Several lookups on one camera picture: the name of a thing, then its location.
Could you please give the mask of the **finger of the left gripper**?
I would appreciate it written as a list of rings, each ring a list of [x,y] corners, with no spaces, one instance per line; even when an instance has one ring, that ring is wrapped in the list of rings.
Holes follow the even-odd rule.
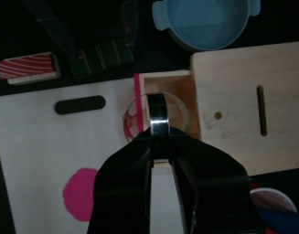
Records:
[[[55,15],[47,0],[21,0],[36,22],[43,26],[56,46],[69,60],[77,58],[76,43],[67,23]]]
[[[132,46],[135,44],[139,18],[138,3],[138,0],[122,0],[122,28],[127,46]]]

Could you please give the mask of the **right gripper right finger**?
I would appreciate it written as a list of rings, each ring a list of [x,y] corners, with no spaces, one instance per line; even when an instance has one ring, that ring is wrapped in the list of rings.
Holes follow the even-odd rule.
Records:
[[[184,234],[263,234],[243,165],[176,128],[168,141]]]

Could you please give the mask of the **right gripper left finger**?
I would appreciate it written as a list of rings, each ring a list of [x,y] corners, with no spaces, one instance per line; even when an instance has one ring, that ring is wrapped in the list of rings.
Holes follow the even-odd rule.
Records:
[[[95,176],[87,234],[150,234],[150,130],[103,163]]]

